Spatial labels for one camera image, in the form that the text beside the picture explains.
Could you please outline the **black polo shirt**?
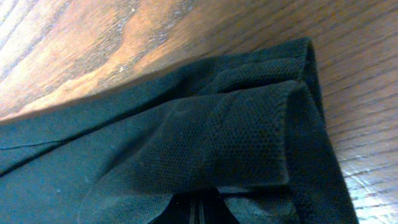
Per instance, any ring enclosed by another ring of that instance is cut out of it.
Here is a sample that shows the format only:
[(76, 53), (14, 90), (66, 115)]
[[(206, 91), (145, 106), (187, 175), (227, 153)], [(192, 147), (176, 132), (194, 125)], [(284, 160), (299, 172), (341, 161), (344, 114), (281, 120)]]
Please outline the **black polo shirt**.
[(1, 127), (2, 223), (149, 223), (219, 192), (239, 223), (358, 221), (312, 41), (193, 62)]

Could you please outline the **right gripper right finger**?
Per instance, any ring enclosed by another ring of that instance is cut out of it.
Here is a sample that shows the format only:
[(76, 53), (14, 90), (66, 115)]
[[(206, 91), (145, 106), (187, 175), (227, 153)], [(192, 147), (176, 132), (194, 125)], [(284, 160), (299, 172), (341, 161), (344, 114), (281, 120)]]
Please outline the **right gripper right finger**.
[(239, 224), (219, 192), (202, 192), (198, 199), (199, 224)]

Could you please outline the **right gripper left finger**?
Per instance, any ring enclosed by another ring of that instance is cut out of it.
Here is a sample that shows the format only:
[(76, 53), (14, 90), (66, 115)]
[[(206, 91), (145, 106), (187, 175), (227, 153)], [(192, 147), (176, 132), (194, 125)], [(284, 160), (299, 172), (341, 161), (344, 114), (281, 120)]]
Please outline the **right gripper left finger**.
[(165, 210), (149, 224), (192, 224), (195, 222), (195, 204), (188, 194), (174, 195)]

